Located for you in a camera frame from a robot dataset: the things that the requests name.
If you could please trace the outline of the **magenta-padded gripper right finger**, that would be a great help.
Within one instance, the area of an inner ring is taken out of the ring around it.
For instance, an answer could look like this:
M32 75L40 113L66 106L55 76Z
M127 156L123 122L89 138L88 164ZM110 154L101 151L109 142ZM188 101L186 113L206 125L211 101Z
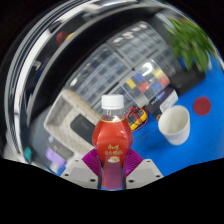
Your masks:
M123 188L135 189L146 186L163 177L151 159L143 159L130 149L123 167Z

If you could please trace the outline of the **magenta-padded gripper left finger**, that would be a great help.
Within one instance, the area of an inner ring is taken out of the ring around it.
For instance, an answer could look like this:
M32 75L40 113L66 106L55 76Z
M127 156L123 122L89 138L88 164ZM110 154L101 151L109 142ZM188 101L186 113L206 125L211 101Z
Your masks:
M76 185L89 189L101 188L101 163L95 149L83 158L73 159L61 177Z

